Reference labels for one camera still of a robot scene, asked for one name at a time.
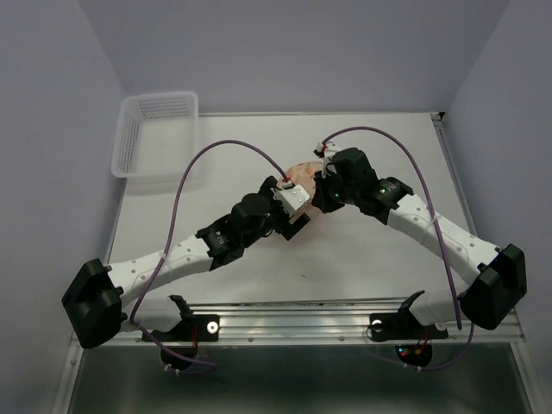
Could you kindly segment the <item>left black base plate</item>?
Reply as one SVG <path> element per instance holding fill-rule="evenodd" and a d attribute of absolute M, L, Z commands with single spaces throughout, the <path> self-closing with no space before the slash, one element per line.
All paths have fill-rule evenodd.
<path fill-rule="evenodd" d="M 199 314 L 181 319 L 168 331 L 153 330 L 151 335 L 160 342 L 217 342 L 219 329 L 217 314 Z"/>

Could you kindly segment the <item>aluminium mounting rail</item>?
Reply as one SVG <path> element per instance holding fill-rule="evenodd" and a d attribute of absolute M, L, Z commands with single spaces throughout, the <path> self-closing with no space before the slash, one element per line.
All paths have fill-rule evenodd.
<path fill-rule="evenodd" d="M 369 317 L 373 313 L 399 312 L 397 298 L 329 301 L 268 302 L 241 304 L 190 304 L 187 312 L 178 298 L 149 298 L 138 316 L 147 330 L 168 331 L 184 318 L 199 314 L 220 317 L 217 342 L 200 342 L 202 346 L 322 346 L 322 345 L 437 345 L 438 343 L 517 343 L 525 336 L 516 312 L 511 312 L 494 330 L 472 328 L 463 320 L 458 329 L 453 322 L 437 322 L 439 330 L 447 329 L 448 338 L 417 341 L 374 342 L 367 336 Z"/>

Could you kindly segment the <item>floral mesh laundry bag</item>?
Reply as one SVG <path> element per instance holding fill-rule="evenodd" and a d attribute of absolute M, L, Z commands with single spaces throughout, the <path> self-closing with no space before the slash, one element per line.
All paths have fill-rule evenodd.
<path fill-rule="evenodd" d="M 316 190 L 316 183 L 314 180 L 315 173 L 323 169 L 323 163 L 321 161 L 310 161 L 299 163 L 290 167 L 286 174 L 292 180 L 295 185 L 301 185 L 309 193 L 310 198 L 313 199 Z M 322 212 L 314 207 L 311 203 L 304 206 L 296 215 L 292 217 L 292 222 L 299 219 L 302 214 L 306 214 L 310 219 L 315 219 L 320 216 Z"/>

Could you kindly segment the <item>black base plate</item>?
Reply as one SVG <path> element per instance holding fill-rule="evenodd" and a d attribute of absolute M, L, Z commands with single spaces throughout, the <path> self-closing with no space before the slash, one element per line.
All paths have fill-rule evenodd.
<path fill-rule="evenodd" d="M 423 326 L 409 312 L 373 313 L 369 317 L 367 336 L 374 342 L 417 341 L 447 339 L 447 329 L 439 330 L 435 325 Z"/>
<path fill-rule="evenodd" d="M 160 342 L 217 342 L 219 329 L 217 314 L 199 314 L 181 319 L 168 331 L 153 330 L 151 335 Z"/>

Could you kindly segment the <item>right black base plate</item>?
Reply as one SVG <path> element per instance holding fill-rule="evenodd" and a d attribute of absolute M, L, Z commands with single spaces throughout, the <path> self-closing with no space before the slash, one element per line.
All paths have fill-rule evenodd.
<path fill-rule="evenodd" d="M 374 342 L 417 341 L 447 339 L 447 329 L 439 330 L 435 325 L 423 326 L 409 312 L 373 313 L 369 317 L 367 336 Z"/>

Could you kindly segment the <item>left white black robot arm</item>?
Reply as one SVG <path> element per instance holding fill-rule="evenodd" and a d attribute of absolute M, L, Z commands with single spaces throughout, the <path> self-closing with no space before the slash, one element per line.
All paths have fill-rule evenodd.
<path fill-rule="evenodd" d="M 302 185 L 279 185 L 269 177 L 228 215 L 183 241 L 125 262 L 87 261 L 61 299 L 79 344 L 95 348 L 126 328 L 139 327 L 164 330 L 174 340 L 186 338 L 191 333 L 190 316 L 171 310 L 162 321 L 148 320 L 138 310 L 146 294 L 186 276 L 227 266 L 272 233 L 291 240 L 310 221 L 303 211 L 310 201 Z"/>

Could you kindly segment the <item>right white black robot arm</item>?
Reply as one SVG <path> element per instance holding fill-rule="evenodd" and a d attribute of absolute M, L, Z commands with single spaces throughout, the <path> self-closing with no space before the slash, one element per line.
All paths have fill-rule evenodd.
<path fill-rule="evenodd" d="M 526 294 L 525 256 L 517 246 L 500 248 L 431 212 L 402 181 L 379 178 L 356 147 L 337 149 L 327 143 L 318 145 L 314 153 L 323 168 L 315 174 L 313 206 L 330 213 L 353 205 L 442 259 L 467 287 L 463 292 L 412 294 L 397 315 L 402 334 L 417 336 L 431 324 L 457 317 L 493 330 Z"/>

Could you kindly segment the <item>white perforated plastic basket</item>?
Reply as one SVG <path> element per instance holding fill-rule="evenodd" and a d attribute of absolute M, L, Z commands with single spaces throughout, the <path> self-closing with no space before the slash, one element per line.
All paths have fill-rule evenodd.
<path fill-rule="evenodd" d="M 178 180 L 198 143 L 198 95 L 192 91 L 126 97 L 121 104 L 111 173 L 136 182 Z"/>

